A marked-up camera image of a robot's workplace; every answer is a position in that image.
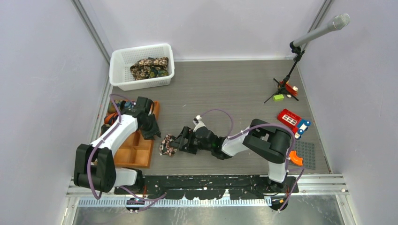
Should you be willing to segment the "black pink floral tie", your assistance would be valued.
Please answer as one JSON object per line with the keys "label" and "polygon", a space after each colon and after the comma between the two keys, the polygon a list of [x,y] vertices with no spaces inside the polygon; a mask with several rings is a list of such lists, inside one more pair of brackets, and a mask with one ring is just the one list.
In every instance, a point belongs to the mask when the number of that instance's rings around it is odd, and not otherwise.
{"label": "black pink floral tie", "polygon": [[176,148],[170,146],[170,143],[176,139],[175,136],[171,134],[167,134],[164,139],[161,141],[159,146],[160,155],[174,156],[177,152]]}

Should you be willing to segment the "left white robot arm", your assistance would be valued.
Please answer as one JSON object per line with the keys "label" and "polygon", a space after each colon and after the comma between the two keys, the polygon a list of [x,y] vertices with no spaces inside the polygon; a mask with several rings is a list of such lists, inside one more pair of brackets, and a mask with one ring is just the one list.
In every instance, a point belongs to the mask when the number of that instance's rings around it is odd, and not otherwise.
{"label": "left white robot arm", "polygon": [[155,106],[146,97],[138,97],[131,106],[116,105],[113,124],[97,140],[77,147],[74,184],[94,195],[119,186],[139,194],[144,179],[135,166],[147,166],[153,141],[161,136]]}

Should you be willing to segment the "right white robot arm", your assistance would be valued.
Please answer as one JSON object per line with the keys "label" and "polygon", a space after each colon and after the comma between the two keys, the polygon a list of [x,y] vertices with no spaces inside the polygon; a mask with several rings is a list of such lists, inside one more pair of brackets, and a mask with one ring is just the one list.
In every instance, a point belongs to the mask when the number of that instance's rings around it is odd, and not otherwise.
{"label": "right white robot arm", "polygon": [[208,129],[199,115],[193,123],[195,128],[184,127],[168,146],[191,154],[207,150],[221,160],[251,150],[268,162],[269,189],[281,192],[286,187],[287,155],[295,144],[295,136],[286,126],[253,119],[245,130],[233,136],[222,137]]}

